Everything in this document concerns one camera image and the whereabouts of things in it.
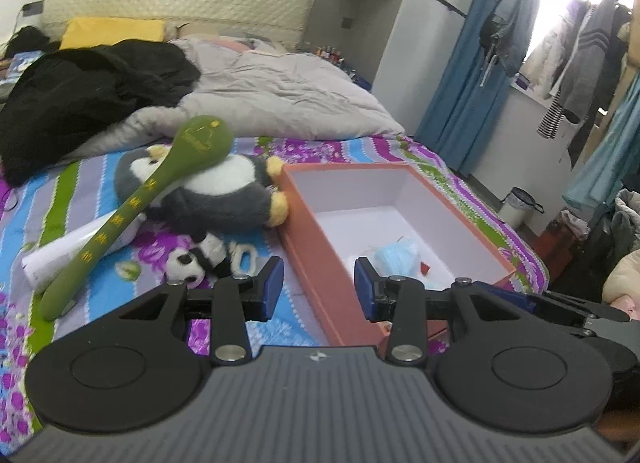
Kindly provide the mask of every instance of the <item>gray comforter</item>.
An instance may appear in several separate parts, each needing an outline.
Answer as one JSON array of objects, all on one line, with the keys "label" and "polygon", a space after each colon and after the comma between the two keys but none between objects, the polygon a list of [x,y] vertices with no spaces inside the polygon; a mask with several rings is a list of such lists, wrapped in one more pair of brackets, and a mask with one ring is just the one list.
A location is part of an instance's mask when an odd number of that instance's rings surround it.
[{"label": "gray comforter", "polygon": [[175,40],[202,74],[177,107],[142,108],[87,141],[72,158],[128,150],[173,137],[190,117],[211,115],[236,136],[346,140],[401,133],[369,92],[311,54],[239,53],[199,38]]}]

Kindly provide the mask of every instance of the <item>circular pad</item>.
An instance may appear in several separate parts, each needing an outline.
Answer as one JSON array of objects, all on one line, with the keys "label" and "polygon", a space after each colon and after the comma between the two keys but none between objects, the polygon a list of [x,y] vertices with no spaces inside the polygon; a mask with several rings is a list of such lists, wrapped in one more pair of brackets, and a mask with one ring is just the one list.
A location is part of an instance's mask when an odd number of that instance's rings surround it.
[{"label": "circular pad", "polygon": [[145,358],[137,351],[111,346],[80,355],[71,362],[71,374],[87,387],[116,389],[138,380],[145,366]]},{"label": "circular pad", "polygon": [[520,347],[498,353],[492,363],[494,375],[518,389],[546,389],[566,375],[564,361],[545,349]]},{"label": "circular pad", "polygon": [[601,337],[588,337],[583,340],[607,360],[615,377],[625,377],[638,366],[638,357],[629,348]]},{"label": "circular pad", "polygon": [[600,416],[611,372],[586,343],[542,321],[480,324],[442,354],[435,370],[440,390],[462,413],[530,434],[573,429]]},{"label": "circular pad", "polygon": [[200,363],[184,342],[153,324],[89,324],[44,348],[25,376],[40,419],[73,432],[124,432],[182,408],[202,381]]}]

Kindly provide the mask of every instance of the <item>black jacket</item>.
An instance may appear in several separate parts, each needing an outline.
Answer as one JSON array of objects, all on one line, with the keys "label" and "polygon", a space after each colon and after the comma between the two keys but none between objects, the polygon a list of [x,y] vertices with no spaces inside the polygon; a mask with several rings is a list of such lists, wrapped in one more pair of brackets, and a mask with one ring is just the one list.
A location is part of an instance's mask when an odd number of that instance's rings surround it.
[{"label": "black jacket", "polygon": [[200,77],[180,48],[123,40],[44,55],[0,111],[4,177],[22,185],[39,170],[145,106],[176,106]]}]

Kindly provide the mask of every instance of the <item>blue face mask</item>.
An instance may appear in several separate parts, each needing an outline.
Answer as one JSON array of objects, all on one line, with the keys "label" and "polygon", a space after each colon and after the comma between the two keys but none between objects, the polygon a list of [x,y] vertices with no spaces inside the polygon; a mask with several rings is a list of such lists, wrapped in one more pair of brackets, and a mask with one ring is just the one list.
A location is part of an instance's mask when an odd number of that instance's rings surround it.
[{"label": "blue face mask", "polygon": [[420,268],[420,257],[410,240],[400,239],[377,249],[371,264],[382,277],[390,275],[416,277]]}]

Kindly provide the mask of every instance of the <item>trash can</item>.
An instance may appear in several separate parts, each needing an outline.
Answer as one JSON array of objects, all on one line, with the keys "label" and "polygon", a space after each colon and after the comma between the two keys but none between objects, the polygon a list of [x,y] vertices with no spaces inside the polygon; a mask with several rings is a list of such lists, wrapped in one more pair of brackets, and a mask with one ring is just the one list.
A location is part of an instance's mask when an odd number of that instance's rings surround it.
[{"label": "trash can", "polygon": [[532,195],[519,187],[513,187],[502,200],[502,208],[498,212],[498,217],[516,230],[532,210],[536,210],[540,214],[545,213],[543,206],[536,203]]}]

